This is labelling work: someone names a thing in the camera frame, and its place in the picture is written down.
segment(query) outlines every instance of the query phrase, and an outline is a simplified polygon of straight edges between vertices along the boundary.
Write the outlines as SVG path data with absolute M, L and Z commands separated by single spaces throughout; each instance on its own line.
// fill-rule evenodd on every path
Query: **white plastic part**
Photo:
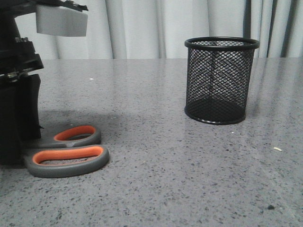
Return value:
M 37 32 L 59 36 L 86 36 L 88 15 L 66 7 L 36 6 Z

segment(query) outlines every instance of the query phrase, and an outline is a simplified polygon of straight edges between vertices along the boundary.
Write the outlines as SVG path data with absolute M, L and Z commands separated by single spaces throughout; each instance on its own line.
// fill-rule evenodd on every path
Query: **small debris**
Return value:
M 278 151 L 282 151 L 282 149 L 280 149 L 280 148 L 274 147 L 274 149 L 275 149 L 275 150 L 278 150 Z
M 274 207 L 273 205 L 269 205 L 269 206 L 267 207 L 267 209 L 269 209 L 269 210 L 274 210 L 275 207 Z

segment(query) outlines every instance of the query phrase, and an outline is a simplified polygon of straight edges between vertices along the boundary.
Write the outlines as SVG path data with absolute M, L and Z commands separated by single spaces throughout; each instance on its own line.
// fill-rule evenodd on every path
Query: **dark speck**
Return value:
M 267 209 L 269 209 L 269 210 L 274 210 L 275 207 L 274 207 L 273 205 L 269 205 L 269 206 L 267 207 Z
M 59 212 L 58 212 L 58 215 L 57 215 L 57 217 L 56 217 L 56 220 L 60 220 L 61 218 L 62 218 L 62 212 L 59 211 Z

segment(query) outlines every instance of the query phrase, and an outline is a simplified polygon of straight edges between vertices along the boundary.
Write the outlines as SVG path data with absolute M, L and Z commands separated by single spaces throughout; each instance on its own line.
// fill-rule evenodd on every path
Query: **gray countertop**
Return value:
M 0 226 L 303 226 L 302 58 L 255 59 L 246 120 L 222 126 L 184 114 L 186 59 L 44 65 L 42 136 L 93 124 L 111 158 L 61 179 L 0 166 Z

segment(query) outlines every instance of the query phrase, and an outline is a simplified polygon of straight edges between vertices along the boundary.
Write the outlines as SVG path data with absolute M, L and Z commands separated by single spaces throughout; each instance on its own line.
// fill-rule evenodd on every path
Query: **metal mesh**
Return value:
M 239 46 L 246 42 L 200 41 L 193 44 Z M 195 120 L 229 124 L 244 120 L 254 50 L 188 49 L 185 112 Z

